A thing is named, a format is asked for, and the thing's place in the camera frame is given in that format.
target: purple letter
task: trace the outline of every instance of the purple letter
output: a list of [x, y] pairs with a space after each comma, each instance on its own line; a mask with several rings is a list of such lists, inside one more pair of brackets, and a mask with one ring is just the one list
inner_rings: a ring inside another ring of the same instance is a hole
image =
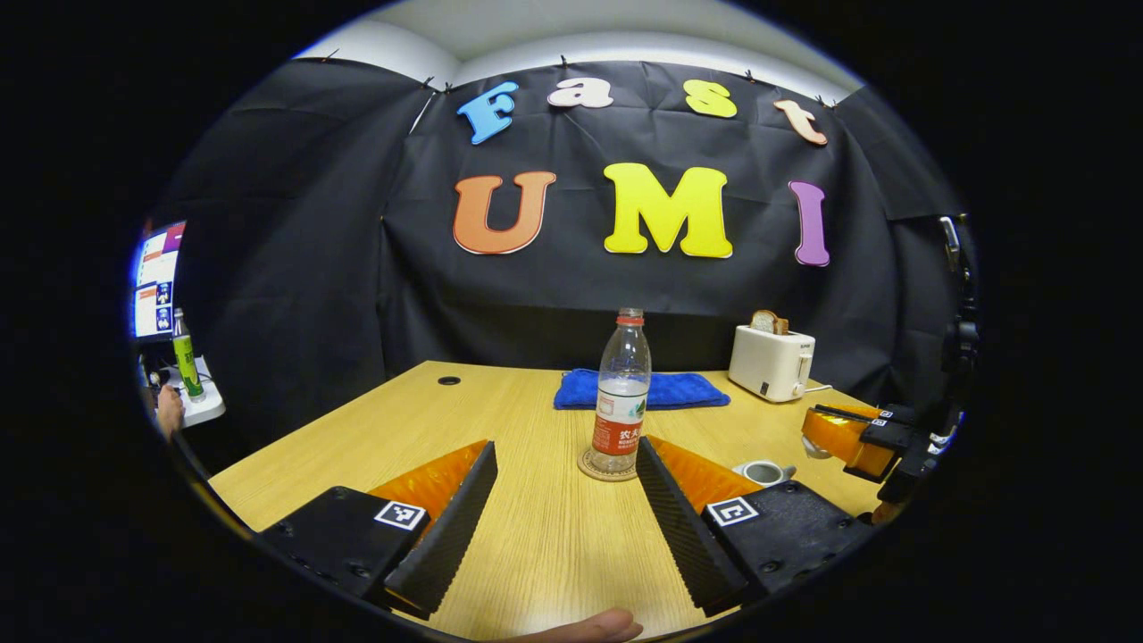
[[822, 199], [825, 192], [817, 185], [791, 180], [790, 191], [798, 199], [798, 219], [801, 222], [801, 244], [793, 251], [804, 265], [829, 265], [825, 251], [825, 232], [822, 227]]

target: orange letter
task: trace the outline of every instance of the orange letter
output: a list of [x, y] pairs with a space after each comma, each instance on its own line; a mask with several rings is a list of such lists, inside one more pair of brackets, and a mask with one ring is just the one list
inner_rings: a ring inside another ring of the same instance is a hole
[[814, 114], [801, 108], [793, 101], [774, 101], [774, 106], [785, 112], [786, 118], [790, 119], [790, 124], [793, 126], [793, 130], [801, 134], [802, 138], [817, 145], [825, 144], [825, 134], [814, 130], [814, 126], [809, 123], [809, 121], [814, 120]]
[[544, 222], [544, 198], [555, 182], [551, 171], [525, 171], [515, 175], [520, 186], [520, 214], [507, 230], [488, 227], [488, 206], [493, 190], [503, 180], [499, 176], [472, 176], [456, 183], [461, 199], [453, 219], [453, 239], [473, 254], [509, 254], [527, 246], [539, 233]]

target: red bottle label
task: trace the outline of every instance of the red bottle label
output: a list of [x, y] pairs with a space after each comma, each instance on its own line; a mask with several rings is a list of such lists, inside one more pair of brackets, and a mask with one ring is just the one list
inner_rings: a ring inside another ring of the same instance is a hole
[[639, 433], [647, 410], [646, 385], [617, 388], [618, 395], [600, 389], [596, 402], [596, 431], [591, 445], [608, 456], [626, 456], [639, 447]]

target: green bottle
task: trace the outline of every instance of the green bottle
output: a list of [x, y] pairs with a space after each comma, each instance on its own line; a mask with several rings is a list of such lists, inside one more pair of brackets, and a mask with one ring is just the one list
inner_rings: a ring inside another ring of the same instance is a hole
[[171, 344], [175, 346], [175, 360], [178, 361], [178, 375], [183, 377], [183, 386], [191, 402], [202, 399], [202, 383], [199, 381], [199, 370], [194, 367], [194, 349], [191, 347], [191, 332], [183, 321], [183, 308], [175, 308], [175, 332]]

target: screen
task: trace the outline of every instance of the screen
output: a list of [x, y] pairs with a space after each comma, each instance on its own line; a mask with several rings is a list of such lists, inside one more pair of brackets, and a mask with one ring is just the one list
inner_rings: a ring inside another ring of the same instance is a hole
[[133, 329], [139, 340], [165, 340], [175, 328], [175, 263], [186, 222], [151, 233], [135, 257]]

